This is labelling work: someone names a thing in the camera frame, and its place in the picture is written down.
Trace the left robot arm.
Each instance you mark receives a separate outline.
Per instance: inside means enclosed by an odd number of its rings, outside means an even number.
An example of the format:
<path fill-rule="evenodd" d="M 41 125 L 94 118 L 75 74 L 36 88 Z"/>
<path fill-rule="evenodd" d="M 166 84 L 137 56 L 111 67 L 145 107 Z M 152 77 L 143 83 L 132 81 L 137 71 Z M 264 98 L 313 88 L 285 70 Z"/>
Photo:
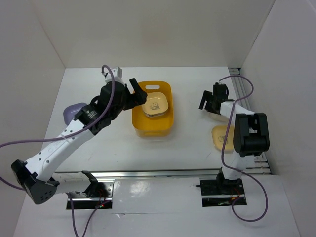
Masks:
<path fill-rule="evenodd" d="M 42 204 L 55 194 L 78 192 L 92 197 L 104 186 L 89 171 L 57 174 L 56 169 L 81 145 L 96 136 L 122 112 L 143 105 L 147 94 L 135 78 L 130 93 L 121 82 L 108 82 L 100 95 L 81 108 L 75 118 L 42 151 L 26 161 L 16 160 L 11 169 L 18 183 L 35 204 Z"/>

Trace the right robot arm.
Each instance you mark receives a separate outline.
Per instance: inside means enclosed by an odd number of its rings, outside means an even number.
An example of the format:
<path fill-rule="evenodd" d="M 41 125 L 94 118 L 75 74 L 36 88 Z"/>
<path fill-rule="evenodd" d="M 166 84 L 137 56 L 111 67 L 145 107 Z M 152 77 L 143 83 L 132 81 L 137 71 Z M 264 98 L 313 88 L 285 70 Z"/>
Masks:
<path fill-rule="evenodd" d="M 233 133 L 233 154 L 228 161 L 222 160 L 222 167 L 217 174 L 215 187 L 222 194 L 241 182 L 241 173 L 253 158 L 260 156 L 270 147 L 267 115 L 255 113 L 229 99 L 229 90 L 225 84 L 215 83 L 213 91 L 204 91 L 199 109 L 227 118 L 228 126 L 222 145 L 222 156 L 228 145 L 227 139 L 231 127 Z"/>

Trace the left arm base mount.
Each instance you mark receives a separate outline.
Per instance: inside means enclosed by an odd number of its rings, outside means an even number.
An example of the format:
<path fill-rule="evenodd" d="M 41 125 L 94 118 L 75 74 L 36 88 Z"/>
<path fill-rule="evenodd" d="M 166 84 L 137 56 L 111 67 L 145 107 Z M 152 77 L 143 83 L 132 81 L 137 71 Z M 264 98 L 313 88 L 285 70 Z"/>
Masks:
<path fill-rule="evenodd" d="M 112 209 L 114 179 L 103 179 L 93 194 L 87 195 L 83 192 L 70 192 L 73 200 L 74 210 Z"/>

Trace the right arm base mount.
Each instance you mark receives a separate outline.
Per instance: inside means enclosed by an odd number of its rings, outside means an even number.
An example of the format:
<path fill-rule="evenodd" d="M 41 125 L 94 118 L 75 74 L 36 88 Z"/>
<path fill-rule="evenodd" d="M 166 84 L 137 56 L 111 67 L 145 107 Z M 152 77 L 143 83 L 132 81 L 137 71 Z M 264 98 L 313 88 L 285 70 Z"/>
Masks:
<path fill-rule="evenodd" d="M 247 205 L 243 183 L 240 179 L 235 184 L 220 186 L 217 180 L 200 180 L 196 185 L 200 188 L 203 207 L 219 207 Z"/>

